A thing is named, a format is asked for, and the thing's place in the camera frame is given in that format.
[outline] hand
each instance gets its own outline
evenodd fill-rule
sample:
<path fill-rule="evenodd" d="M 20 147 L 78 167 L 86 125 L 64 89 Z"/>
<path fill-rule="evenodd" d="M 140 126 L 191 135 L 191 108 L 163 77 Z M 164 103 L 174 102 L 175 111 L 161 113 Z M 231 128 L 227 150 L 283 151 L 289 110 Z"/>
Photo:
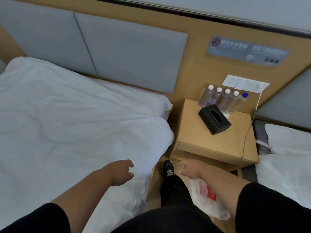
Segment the hand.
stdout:
<path fill-rule="evenodd" d="M 134 177 L 134 173 L 129 172 L 130 167 L 134 167 L 131 160 L 119 160 L 107 164 L 102 170 L 110 177 L 110 186 L 123 185 Z"/>
<path fill-rule="evenodd" d="M 187 176 L 191 179 L 197 179 L 201 178 L 201 171 L 206 167 L 207 164 L 195 160 L 195 159 L 189 159 L 186 161 L 181 161 L 179 164 L 179 167 L 181 170 L 179 173 L 183 176 Z"/>

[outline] wooden nightstand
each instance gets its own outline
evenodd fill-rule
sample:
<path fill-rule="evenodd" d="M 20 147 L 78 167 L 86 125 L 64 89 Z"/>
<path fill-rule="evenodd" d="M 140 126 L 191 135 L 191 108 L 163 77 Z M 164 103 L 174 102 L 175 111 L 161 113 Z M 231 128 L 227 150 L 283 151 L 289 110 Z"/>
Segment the wooden nightstand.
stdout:
<path fill-rule="evenodd" d="M 195 101 L 185 99 L 179 121 L 175 129 L 175 140 L 170 158 L 178 160 L 197 159 L 233 171 L 258 163 L 251 116 L 235 112 L 230 115 L 231 126 L 224 132 L 212 135 L 200 116 L 200 106 Z"/>

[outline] water bottle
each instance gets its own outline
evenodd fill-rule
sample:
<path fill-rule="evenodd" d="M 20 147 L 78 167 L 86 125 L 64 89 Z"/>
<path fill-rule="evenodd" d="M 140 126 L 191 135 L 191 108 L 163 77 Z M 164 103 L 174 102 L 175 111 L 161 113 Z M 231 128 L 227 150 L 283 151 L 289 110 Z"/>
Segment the water bottle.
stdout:
<path fill-rule="evenodd" d="M 213 85 L 209 85 L 207 88 L 205 88 L 200 101 L 198 102 L 198 105 L 201 107 L 206 107 L 206 104 L 209 100 L 209 98 L 212 96 L 212 94 L 214 93 L 214 86 Z"/>
<path fill-rule="evenodd" d="M 216 104 L 216 102 L 221 98 L 221 91 L 222 91 L 222 88 L 217 88 L 217 90 L 208 99 L 206 106 Z"/>
<path fill-rule="evenodd" d="M 232 95 L 230 94 L 230 89 L 226 89 L 222 98 L 216 103 L 218 109 L 223 112 L 223 110 L 230 104 Z"/>
<path fill-rule="evenodd" d="M 228 109 L 239 99 L 238 95 L 239 95 L 238 91 L 233 92 L 230 101 L 221 110 L 223 113 L 227 113 Z"/>
<path fill-rule="evenodd" d="M 236 100 L 236 102 L 232 104 L 230 108 L 227 110 L 227 114 L 232 114 L 235 111 L 237 111 L 240 108 L 240 106 L 247 100 L 247 97 L 248 97 L 248 93 L 246 92 L 243 93 L 242 96 L 239 95 L 238 100 Z"/>

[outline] electrical outlet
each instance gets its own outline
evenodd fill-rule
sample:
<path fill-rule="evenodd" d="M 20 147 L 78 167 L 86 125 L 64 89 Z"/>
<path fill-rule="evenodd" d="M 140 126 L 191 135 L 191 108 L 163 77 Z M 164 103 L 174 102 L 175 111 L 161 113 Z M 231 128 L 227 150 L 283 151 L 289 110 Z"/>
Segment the electrical outlet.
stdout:
<path fill-rule="evenodd" d="M 269 85 L 270 85 L 269 83 L 242 78 L 235 86 L 235 89 L 248 92 L 261 93 Z"/>
<path fill-rule="evenodd" d="M 222 85 L 234 88 L 239 83 L 240 80 L 241 80 L 240 77 L 228 74 L 225 80 L 222 82 Z"/>

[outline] tissue box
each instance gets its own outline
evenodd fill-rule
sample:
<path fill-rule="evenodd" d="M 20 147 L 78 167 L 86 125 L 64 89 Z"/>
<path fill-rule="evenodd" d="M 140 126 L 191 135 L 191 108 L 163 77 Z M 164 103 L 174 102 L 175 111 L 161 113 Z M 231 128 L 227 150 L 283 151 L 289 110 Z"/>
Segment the tissue box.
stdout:
<path fill-rule="evenodd" d="M 231 126 L 231 123 L 216 105 L 210 105 L 202 108 L 199 111 L 199 116 L 212 135 L 223 132 Z"/>

